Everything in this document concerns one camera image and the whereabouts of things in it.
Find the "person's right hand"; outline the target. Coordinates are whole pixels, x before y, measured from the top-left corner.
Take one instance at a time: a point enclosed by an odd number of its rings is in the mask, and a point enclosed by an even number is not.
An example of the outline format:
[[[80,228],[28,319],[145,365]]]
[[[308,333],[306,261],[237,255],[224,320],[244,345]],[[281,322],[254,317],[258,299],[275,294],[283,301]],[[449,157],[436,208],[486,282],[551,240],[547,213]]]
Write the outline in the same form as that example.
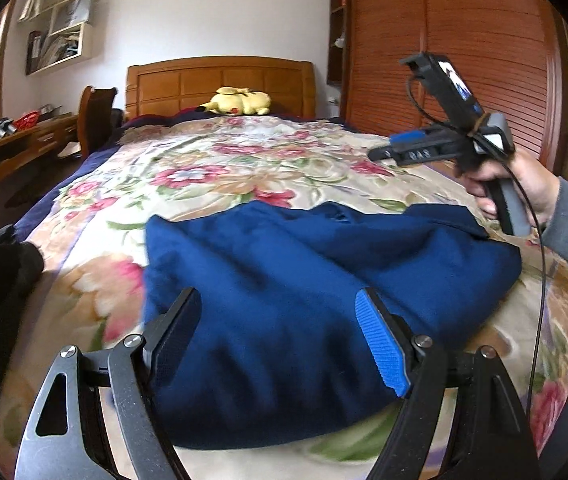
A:
[[[517,150],[508,161],[508,170],[500,162],[486,159],[474,170],[463,170],[456,165],[454,174],[461,180],[466,192],[474,197],[487,219],[497,220],[498,210],[485,184],[496,179],[508,179],[514,182],[532,226],[543,226],[552,220],[560,195],[560,178],[527,151]]]

